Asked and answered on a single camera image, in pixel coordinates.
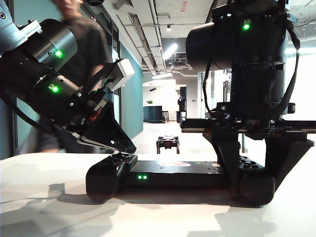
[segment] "man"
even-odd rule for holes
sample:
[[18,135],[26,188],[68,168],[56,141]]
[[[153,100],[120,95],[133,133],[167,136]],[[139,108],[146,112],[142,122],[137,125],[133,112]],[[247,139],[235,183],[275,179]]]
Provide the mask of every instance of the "man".
[[[80,14],[83,0],[52,0],[63,16],[63,23],[74,34],[77,53],[61,68],[60,74],[70,79],[77,86],[83,86],[106,63],[111,63],[111,56],[104,32],[94,21]],[[39,123],[52,127],[52,122],[41,117]],[[77,139],[65,130],[55,129],[53,134],[39,131],[38,151],[59,152],[65,149],[68,153],[97,153],[98,148],[77,143]]]

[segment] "pipe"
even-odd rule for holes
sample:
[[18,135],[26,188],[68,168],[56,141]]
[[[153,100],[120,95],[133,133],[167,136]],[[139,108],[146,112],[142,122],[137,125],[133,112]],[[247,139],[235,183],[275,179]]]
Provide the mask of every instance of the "pipe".
[[[154,21],[154,25],[155,25],[155,29],[156,29],[156,35],[158,38],[159,47],[162,47],[161,35],[160,35],[160,31],[159,31],[159,26],[158,26],[158,19],[157,19],[157,15],[156,15],[154,0],[148,0],[148,2],[149,2],[150,11],[152,13],[152,17],[153,17],[153,21]],[[163,60],[163,66],[164,66],[165,71],[167,71],[166,62],[164,60]]]

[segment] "ceiling light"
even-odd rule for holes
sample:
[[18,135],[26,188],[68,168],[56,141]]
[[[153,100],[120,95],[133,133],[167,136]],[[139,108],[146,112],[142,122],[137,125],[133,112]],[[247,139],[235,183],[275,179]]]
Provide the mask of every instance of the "ceiling light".
[[172,73],[159,74],[159,75],[153,76],[153,79],[161,79],[161,78],[167,78],[167,77],[172,77]]
[[163,54],[163,59],[166,60],[177,50],[178,44],[174,43],[170,48]]

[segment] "table surface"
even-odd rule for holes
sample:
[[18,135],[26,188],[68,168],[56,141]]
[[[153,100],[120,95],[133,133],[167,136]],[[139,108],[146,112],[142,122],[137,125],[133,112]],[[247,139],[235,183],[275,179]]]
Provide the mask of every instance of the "table surface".
[[[219,191],[128,191],[96,205],[88,169],[106,155],[26,154],[0,162],[2,237],[315,237],[312,148],[262,208],[230,206]],[[139,160],[208,161],[198,155]]]

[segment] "ceiling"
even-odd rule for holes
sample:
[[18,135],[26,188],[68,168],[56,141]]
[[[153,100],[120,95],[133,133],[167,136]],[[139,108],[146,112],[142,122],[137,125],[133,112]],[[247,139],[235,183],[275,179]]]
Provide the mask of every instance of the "ceiling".
[[[153,76],[166,72],[178,72],[194,77],[186,60],[185,42],[190,30],[204,24],[213,0],[111,0],[117,16],[142,55],[143,71]],[[218,0],[218,6],[227,0]],[[316,0],[290,0],[290,13],[298,23],[306,23],[316,17]],[[296,27],[302,41],[316,39],[316,24]],[[164,53],[172,44],[178,44],[171,58]]]

